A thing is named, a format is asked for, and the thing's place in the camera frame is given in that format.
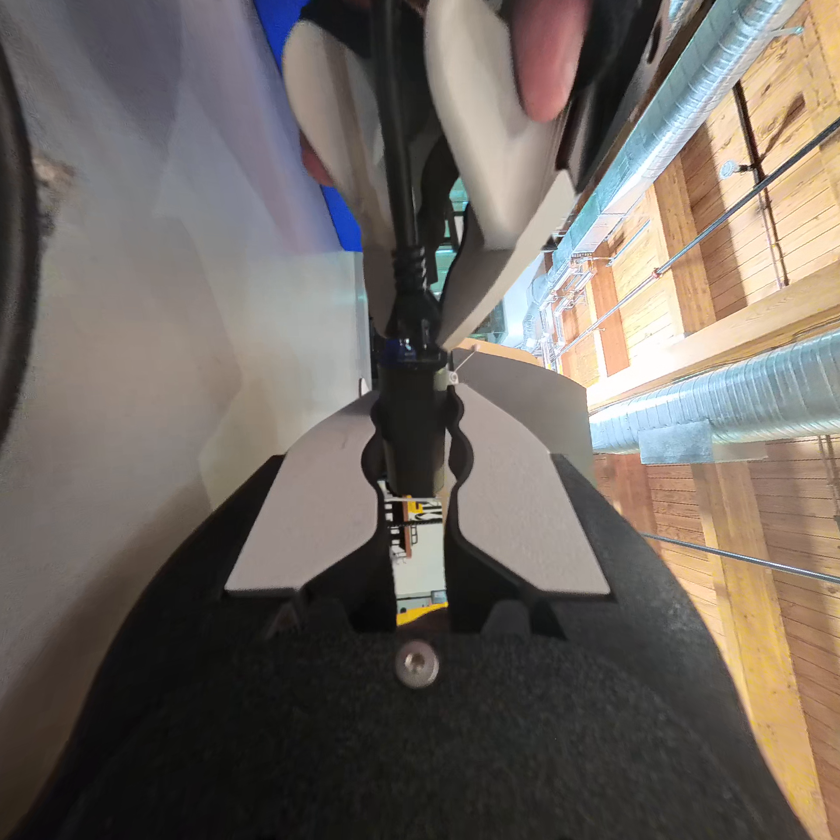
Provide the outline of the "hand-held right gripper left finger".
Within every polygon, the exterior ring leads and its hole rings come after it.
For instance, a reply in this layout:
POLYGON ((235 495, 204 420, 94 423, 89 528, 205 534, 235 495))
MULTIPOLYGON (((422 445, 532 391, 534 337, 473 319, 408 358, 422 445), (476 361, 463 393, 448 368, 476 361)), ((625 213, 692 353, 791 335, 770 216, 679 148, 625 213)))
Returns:
POLYGON ((338 602, 358 630, 396 629, 377 398, 361 396, 284 455, 225 583, 232 596, 279 596, 295 607, 338 602))

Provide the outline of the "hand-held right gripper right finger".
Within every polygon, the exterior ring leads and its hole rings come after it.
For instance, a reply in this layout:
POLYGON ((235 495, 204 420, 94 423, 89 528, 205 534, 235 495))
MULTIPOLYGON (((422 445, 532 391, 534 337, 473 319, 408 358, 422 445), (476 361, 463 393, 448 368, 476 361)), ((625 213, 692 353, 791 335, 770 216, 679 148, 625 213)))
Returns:
POLYGON ((479 634, 511 617, 526 633, 561 634, 557 602, 602 602, 611 586, 547 446, 473 389, 450 389, 444 535, 450 626, 479 634))

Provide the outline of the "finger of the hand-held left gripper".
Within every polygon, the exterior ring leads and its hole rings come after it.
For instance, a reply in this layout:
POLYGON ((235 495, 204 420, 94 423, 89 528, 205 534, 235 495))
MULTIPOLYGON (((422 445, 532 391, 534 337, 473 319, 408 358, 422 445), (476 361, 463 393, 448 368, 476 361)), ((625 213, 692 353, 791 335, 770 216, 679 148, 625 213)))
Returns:
POLYGON ((299 128, 360 226, 363 251, 390 253, 395 234, 371 62, 302 19, 283 49, 282 75, 299 128))
POLYGON ((429 2, 427 81, 469 198, 438 341, 452 350, 504 298, 577 199, 556 159, 564 123, 520 102, 508 25, 486 2, 429 2))

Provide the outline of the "blue plastic bin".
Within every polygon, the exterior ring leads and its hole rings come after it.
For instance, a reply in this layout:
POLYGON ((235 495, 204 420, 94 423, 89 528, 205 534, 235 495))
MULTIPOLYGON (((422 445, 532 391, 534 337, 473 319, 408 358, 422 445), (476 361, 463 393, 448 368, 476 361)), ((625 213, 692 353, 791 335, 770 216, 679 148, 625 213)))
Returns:
MULTIPOLYGON (((266 35, 271 53, 281 69, 282 52, 306 1, 254 1, 259 23, 266 35)), ((310 176, 320 184, 339 244, 349 252, 361 253, 361 229, 355 217, 336 190, 326 170, 317 159, 310 143, 301 136, 301 156, 310 176)))

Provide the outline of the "black ethernet port adapter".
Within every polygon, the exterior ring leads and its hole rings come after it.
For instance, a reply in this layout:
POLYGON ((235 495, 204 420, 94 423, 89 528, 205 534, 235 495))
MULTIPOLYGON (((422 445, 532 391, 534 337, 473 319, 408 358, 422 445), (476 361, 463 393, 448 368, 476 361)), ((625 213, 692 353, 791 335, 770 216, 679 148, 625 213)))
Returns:
POLYGON ((445 484, 446 437, 455 408, 451 353, 421 353, 405 339, 374 334, 374 420, 384 447, 386 482, 398 497, 430 498, 445 484))

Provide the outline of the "person's left hand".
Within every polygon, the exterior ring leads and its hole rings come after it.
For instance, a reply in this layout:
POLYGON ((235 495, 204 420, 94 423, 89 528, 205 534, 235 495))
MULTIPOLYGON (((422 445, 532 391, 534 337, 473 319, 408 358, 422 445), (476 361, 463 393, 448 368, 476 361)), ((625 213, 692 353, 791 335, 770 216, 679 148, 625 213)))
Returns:
POLYGON ((455 105, 466 105, 468 117, 478 117, 480 128, 498 129, 513 123, 555 123, 566 109, 579 67, 592 4, 583 1, 511 2, 505 44, 480 47, 468 44, 467 55, 455 65, 435 65, 433 93, 447 92, 441 101, 445 117, 455 116, 455 105), (481 111, 483 95, 501 106, 501 116, 481 111))

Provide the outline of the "silver ventilation duct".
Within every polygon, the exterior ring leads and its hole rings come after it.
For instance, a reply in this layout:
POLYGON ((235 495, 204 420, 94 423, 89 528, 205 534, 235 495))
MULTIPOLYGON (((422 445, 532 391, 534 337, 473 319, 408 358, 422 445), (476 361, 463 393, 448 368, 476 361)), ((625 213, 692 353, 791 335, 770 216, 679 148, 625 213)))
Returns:
POLYGON ((576 209, 553 272, 533 279, 522 322, 528 349, 539 311, 571 258, 597 247, 705 122, 802 1, 667 2, 667 46, 678 56, 592 194, 576 209))
POLYGON ((839 434, 839 331, 612 404, 590 417, 596 455, 647 466, 762 460, 767 442, 839 434))

